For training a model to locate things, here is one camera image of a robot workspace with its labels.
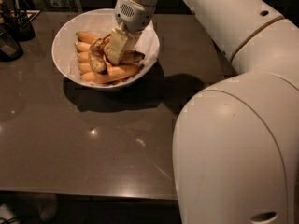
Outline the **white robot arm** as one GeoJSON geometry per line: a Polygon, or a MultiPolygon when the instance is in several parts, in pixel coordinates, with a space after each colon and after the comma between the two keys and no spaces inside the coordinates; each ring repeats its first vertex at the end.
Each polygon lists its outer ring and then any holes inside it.
{"type": "MultiPolygon", "coordinates": [[[[149,24],[158,0],[117,0],[149,24]]],[[[295,224],[299,29],[263,0],[183,0],[237,72],[193,96],[174,130],[183,224],[295,224]]]]}

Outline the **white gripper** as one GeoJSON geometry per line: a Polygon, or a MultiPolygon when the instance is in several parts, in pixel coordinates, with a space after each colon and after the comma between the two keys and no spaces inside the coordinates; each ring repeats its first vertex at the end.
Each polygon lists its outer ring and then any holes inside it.
{"type": "Polygon", "coordinates": [[[107,57],[113,64],[120,63],[125,49],[135,49],[141,31],[150,24],[154,11],[155,7],[140,5],[134,0],[117,0],[115,18],[120,28],[111,31],[107,50],[107,57]]]}

